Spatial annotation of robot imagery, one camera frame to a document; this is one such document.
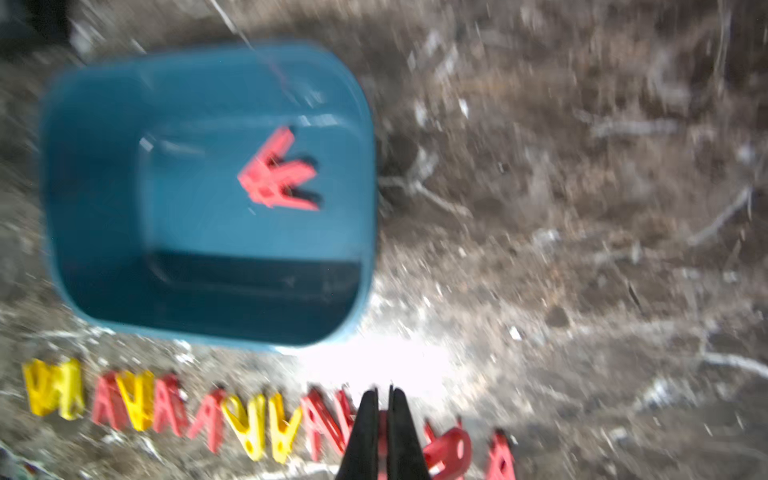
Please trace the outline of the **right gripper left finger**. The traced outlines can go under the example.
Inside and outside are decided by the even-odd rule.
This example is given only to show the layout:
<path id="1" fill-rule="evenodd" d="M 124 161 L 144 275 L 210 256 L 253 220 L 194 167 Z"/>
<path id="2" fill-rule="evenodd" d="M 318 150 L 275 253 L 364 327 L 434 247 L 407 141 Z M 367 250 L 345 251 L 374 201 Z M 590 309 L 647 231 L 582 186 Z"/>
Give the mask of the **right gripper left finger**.
<path id="1" fill-rule="evenodd" d="M 339 466 L 336 480 L 376 480 L 378 478 L 379 402 L 376 388 L 366 391 Z"/>

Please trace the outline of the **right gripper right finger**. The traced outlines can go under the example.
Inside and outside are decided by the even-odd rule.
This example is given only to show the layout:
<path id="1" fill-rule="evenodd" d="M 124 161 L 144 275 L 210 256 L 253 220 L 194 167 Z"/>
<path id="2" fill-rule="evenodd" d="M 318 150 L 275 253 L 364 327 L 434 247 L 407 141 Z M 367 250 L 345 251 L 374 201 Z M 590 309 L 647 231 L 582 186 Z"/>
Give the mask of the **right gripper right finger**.
<path id="1" fill-rule="evenodd" d="M 404 391 L 391 386 L 386 415 L 388 480 L 430 480 Z"/>

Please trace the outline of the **red clothespin row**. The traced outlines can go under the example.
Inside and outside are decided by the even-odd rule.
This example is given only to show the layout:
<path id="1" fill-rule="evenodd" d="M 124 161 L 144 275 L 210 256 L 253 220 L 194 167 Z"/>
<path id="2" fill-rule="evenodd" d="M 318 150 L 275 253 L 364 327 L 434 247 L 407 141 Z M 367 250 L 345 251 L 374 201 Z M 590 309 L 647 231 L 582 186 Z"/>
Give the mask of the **red clothespin row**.
<path id="1" fill-rule="evenodd" d="M 510 441 L 500 430 L 491 439 L 485 480 L 516 480 L 515 460 Z"/>
<path id="2" fill-rule="evenodd" d="M 461 480 L 472 463 L 472 442 L 463 428 L 460 418 L 456 425 L 442 435 L 437 435 L 431 422 L 423 427 L 428 444 L 423 454 L 428 472 L 435 480 Z"/>
<path id="3" fill-rule="evenodd" d="M 220 404 L 225 398 L 226 391 L 222 388 L 210 391 L 202 399 L 195 419 L 186 433 L 189 439 L 194 439 L 205 430 L 207 432 L 207 448 L 213 454 L 218 453 L 223 442 L 224 418 Z"/>

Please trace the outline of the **yellow clothespin row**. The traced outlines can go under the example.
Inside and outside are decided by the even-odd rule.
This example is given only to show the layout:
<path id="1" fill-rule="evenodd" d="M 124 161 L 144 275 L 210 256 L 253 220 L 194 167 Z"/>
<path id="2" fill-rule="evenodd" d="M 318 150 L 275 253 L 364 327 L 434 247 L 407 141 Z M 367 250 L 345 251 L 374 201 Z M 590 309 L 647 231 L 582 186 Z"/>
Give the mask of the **yellow clothespin row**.
<path id="1" fill-rule="evenodd" d="M 248 457 L 260 461 L 266 450 L 265 396 L 252 396 L 244 406 L 237 395 L 229 395 L 220 402 L 220 409 Z"/>
<path id="2" fill-rule="evenodd" d="M 301 427 L 303 408 L 299 406 L 286 417 L 283 397 L 274 393 L 268 400 L 268 415 L 272 458 L 279 464 L 285 464 Z"/>

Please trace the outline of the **teal plastic storage box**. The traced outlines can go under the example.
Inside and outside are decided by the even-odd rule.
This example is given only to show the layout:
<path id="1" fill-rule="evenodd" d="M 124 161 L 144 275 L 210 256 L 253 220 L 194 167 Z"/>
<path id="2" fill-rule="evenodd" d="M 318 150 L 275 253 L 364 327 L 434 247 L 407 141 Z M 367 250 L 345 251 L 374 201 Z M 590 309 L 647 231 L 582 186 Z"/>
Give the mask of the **teal plastic storage box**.
<path id="1" fill-rule="evenodd" d="M 237 176 L 289 127 L 317 174 L 253 203 Z M 359 324 L 377 243 L 372 114 L 352 72 L 305 42 L 146 55 L 61 74 L 40 120 L 56 289 L 126 333 L 274 350 Z"/>

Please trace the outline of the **big yellow clothespin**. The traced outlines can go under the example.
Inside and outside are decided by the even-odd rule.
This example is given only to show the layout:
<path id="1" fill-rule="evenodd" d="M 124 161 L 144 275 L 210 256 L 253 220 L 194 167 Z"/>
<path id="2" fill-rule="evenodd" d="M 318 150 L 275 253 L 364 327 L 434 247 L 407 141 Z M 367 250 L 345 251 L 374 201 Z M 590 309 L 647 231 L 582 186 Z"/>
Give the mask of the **big yellow clothespin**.
<path id="1" fill-rule="evenodd" d="M 22 366 L 29 409 L 33 415 L 44 417 L 56 408 L 55 368 L 34 359 Z"/>

